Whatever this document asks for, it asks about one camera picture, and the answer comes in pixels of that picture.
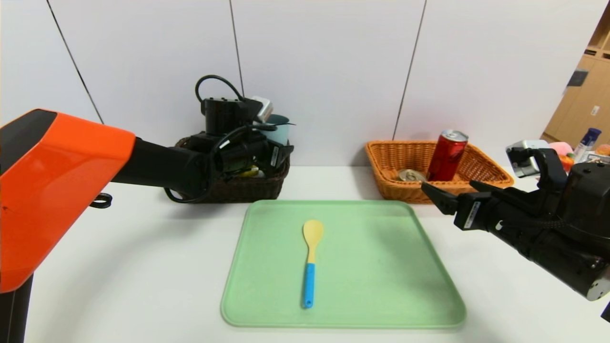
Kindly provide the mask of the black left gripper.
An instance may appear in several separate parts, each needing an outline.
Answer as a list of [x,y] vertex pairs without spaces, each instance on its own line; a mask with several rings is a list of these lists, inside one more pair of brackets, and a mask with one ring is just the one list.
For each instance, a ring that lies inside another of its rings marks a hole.
[[263,173],[277,173],[277,170],[294,152],[293,145],[280,146],[277,142],[263,138],[247,143],[253,165]]

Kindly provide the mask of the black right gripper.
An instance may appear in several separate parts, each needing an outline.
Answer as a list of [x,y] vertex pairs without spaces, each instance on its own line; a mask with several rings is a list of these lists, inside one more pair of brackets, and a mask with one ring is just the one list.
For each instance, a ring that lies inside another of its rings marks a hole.
[[521,256],[537,261],[534,217],[527,212],[535,202],[531,195],[514,187],[499,188],[470,180],[476,192],[459,196],[423,182],[421,190],[444,215],[455,215],[454,224],[462,231],[483,231],[493,234]]

